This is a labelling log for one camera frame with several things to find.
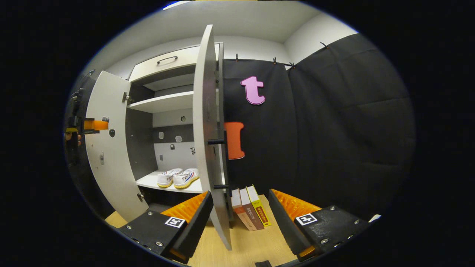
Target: white wall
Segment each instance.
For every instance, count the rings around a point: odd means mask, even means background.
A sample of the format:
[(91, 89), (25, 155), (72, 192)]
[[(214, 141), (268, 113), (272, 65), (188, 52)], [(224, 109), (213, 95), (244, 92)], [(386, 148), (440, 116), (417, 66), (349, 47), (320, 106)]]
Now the white wall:
[[(277, 62), (289, 63), (291, 61), (286, 48), (281, 43), (239, 36), (215, 36), (214, 41), (224, 43), (224, 58), (236, 58), (236, 54), (238, 54), (240, 59), (272, 61), (276, 57)], [(199, 45), (200, 42), (201, 37), (194, 37), (160, 44), (132, 54), (106, 68), (105, 71), (126, 79), (136, 64), (163, 53)]]
[(326, 45), (343, 37), (358, 33), (345, 23), (334, 17), (321, 13), (303, 24), (293, 33), (284, 46), (291, 58), (297, 64)]

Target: black fabric backdrop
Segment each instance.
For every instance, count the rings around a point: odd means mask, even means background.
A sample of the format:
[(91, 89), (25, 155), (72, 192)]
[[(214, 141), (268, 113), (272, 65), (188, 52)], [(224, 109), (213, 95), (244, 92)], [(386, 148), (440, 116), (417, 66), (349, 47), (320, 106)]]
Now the black fabric backdrop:
[[(409, 173), (412, 104), (392, 64), (361, 34), (328, 45), (284, 74), (284, 65), (225, 60), (225, 120), (239, 121), (246, 156), (229, 161), (232, 184), (274, 188), (369, 220)], [(251, 105), (240, 81), (264, 82)]]
[[(252, 105), (246, 100), (241, 81), (250, 76), (264, 83), (264, 87), (258, 88), (259, 95), (266, 98), (261, 105)], [(267, 195), (273, 186), (282, 191), (298, 188), (294, 100), (284, 65), (225, 59), (223, 82), (225, 122), (244, 124), (241, 149), (245, 156), (228, 162), (231, 189), (254, 184), (259, 194)]]

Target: orange foam piece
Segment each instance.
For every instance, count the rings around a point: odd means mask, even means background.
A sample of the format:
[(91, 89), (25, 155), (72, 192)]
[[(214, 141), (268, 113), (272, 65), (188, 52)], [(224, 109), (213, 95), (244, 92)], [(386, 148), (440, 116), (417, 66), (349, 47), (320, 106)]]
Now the orange foam piece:
[(240, 122), (224, 123), (228, 137), (228, 159), (230, 160), (242, 159), (246, 155), (241, 150), (241, 130), (243, 128), (244, 124)]
[(191, 219), (196, 213), (196, 210), (198, 210), (200, 204), (203, 202), (203, 199), (205, 199), (206, 194), (208, 194), (208, 191), (201, 193), (198, 196), (192, 197), (176, 206), (173, 206), (162, 212), (162, 214), (184, 219), (187, 223), (190, 223)]
[(85, 130), (107, 130), (109, 129), (109, 123), (103, 121), (84, 121)]
[(289, 218), (294, 221), (296, 217), (321, 210), (322, 208), (310, 204), (306, 201), (293, 197), (291, 195), (282, 193), (280, 191), (271, 189), (274, 195), (276, 195), (280, 204), (284, 207)]
[(100, 130), (107, 130), (107, 129), (109, 129), (108, 122), (94, 121), (94, 130), (100, 131)]

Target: shoe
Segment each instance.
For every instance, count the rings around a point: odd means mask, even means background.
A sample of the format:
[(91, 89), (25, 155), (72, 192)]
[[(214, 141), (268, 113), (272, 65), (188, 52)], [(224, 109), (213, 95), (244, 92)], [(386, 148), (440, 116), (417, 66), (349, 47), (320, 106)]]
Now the shoe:
[(167, 172), (162, 172), (158, 174), (158, 186), (160, 187), (169, 187), (173, 183), (173, 175), (183, 172), (183, 169), (176, 168), (171, 169)]
[(182, 173), (175, 174), (173, 176), (173, 183), (176, 188), (187, 188), (190, 186), (191, 182), (199, 177), (197, 168), (189, 168)]

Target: open cabinet door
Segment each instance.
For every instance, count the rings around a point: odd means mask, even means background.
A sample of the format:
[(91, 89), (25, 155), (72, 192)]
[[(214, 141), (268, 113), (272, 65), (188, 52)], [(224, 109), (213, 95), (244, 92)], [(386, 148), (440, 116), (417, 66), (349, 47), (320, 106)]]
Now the open cabinet door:
[(102, 71), (89, 98), (86, 118), (100, 121), (109, 117), (109, 130), (85, 136), (87, 157), (94, 178), (112, 207), (130, 222), (142, 215), (148, 205), (141, 200), (139, 188), (130, 167), (125, 143), (124, 92), (129, 95), (130, 82)]
[(193, 84), (193, 134), (201, 187), (210, 191), (214, 207), (210, 218), (224, 243), (231, 250), (229, 218), (222, 189), (214, 189), (222, 184), (219, 147), (209, 145), (208, 140), (218, 139), (216, 107), (216, 53), (213, 25), (207, 25), (199, 48)]

